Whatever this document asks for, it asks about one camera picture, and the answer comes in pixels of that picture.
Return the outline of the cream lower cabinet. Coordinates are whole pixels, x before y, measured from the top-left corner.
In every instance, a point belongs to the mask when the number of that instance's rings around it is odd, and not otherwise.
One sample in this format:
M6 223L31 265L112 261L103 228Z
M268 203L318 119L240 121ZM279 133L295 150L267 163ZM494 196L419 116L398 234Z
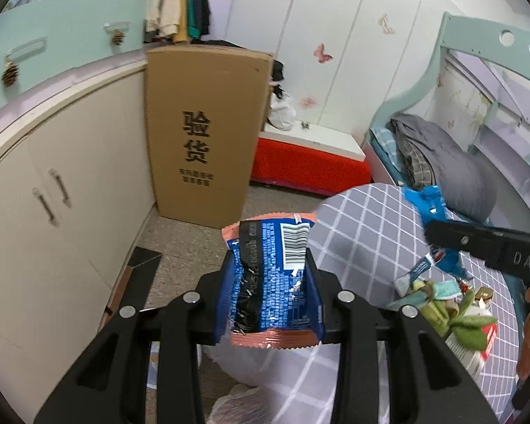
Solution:
M154 205L143 62L0 133L0 392L31 422L100 327Z

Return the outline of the pink butterfly wall sticker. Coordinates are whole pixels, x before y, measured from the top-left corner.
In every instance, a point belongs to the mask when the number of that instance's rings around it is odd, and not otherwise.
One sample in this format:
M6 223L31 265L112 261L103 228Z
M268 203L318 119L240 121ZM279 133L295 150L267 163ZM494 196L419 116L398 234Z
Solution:
M323 43L319 44L314 51L314 57L320 64L330 62L333 59L332 55L327 54Z

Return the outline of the white plastic bag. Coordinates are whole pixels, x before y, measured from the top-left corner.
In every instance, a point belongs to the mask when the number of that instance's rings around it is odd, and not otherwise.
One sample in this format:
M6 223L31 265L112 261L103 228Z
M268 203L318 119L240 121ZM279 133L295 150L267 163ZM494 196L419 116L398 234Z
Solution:
M293 128L296 117L297 111L289 95L283 95L281 99L276 95L271 97L270 110L267 117L270 125L281 131L289 131Z

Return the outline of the pine cone ornament left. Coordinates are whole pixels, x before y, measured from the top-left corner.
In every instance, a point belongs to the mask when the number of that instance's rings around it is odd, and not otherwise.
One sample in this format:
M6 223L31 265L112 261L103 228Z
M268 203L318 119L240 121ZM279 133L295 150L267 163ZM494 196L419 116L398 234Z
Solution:
M4 88L12 87L19 78L19 67L14 62L8 62L5 65L4 72L1 75L1 83Z

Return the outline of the green hanging garment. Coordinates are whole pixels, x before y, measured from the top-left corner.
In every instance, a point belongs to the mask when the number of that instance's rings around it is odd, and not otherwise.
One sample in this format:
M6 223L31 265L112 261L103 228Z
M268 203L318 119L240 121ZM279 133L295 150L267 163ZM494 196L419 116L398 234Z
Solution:
M199 0L187 0L187 33L191 39L200 39L201 29L198 23Z

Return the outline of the black hanging garment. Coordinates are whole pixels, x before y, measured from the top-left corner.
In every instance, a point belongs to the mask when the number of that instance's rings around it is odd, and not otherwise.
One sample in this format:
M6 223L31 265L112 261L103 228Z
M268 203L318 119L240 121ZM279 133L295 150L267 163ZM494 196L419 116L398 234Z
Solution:
M200 29L201 35L210 34L210 2L208 0L200 0Z

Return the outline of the white trash bag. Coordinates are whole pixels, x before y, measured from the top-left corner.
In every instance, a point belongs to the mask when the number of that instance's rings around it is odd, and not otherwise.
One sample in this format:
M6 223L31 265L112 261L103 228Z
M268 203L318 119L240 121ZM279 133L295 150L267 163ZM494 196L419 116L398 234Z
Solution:
M270 423L265 389L240 383L198 348L204 423Z

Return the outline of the blue snack bag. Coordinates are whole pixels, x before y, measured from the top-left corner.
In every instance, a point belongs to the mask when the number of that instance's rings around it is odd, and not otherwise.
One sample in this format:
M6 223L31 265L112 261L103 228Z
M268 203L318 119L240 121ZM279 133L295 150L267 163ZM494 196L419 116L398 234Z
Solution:
M308 239L311 212L273 212L230 224L216 336L235 347L291 349L323 341L323 299Z

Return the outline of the blue plastic wrapper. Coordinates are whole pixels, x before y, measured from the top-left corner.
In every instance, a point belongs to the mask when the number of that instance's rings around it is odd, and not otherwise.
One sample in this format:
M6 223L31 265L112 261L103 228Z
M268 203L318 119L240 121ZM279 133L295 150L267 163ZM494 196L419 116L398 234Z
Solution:
M421 190L404 188L402 193L406 200L416 208L424 228L434 220L444 222L448 219L445 201L438 186L427 186ZM435 250L442 250L444 256L434 266L458 281L471 281L473 277L461 266L458 251L430 245L430 252Z

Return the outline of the pine cone ornament right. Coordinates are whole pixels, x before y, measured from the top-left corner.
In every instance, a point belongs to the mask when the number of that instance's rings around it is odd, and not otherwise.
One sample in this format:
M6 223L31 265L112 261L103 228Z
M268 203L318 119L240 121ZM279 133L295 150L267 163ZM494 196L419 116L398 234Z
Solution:
M125 34L121 30L114 30L112 34L112 44L114 46L120 46L125 39Z

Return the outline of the mint bunk bed frame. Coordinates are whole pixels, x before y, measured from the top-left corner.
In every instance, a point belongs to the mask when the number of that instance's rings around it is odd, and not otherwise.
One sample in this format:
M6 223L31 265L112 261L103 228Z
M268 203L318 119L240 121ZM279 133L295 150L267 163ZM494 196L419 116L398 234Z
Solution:
M424 73L370 126L397 113L439 125L489 167L498 187L490 221L530 232L530 32L446 13Z

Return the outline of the red and white bench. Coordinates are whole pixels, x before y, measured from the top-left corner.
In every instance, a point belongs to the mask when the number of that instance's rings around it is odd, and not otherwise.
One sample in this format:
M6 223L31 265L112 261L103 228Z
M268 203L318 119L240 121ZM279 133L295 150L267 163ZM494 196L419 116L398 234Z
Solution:
M331 196L371 182L370 165L348 133L296 122L282 131L266 124L260 132L253 182Z

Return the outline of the large brown cardboard box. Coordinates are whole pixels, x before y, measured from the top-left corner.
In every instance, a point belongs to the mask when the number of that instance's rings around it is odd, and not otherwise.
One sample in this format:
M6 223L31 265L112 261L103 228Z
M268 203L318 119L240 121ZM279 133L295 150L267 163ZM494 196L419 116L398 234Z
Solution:
M160 216L221 229L241 217L273 57L183 45L146 54L145 118Z

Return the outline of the grey checked tablecloth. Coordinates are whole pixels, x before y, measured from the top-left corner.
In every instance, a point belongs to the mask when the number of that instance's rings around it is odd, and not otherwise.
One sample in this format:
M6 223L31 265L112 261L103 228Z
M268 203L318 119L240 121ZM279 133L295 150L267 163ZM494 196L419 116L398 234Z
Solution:
M429 248L417 210L399 187L382 183L339 193L317 209L309 235L316 265L334 273L343 288L370 304L395 300L393 281L406 274ZM476 288L494 291L490 311L498 334L476 383L499 420L510 413L521 331L505 277L463 255ZM205 350L238 383L268 393L273 423L327 423L335 393L340 348L235 347L228 339Z

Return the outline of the pine cone ornament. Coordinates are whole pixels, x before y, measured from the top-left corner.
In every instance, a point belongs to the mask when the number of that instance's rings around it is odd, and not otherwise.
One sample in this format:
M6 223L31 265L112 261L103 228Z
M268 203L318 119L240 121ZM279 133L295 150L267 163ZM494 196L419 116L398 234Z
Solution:
M125 39L125 34L121 30L114 30L112 34L112 44L114 46L120 46Z
M4 72L1 75L1 83L4 88L12 87L19 78L19 67L14 62L8 62L5 65Z

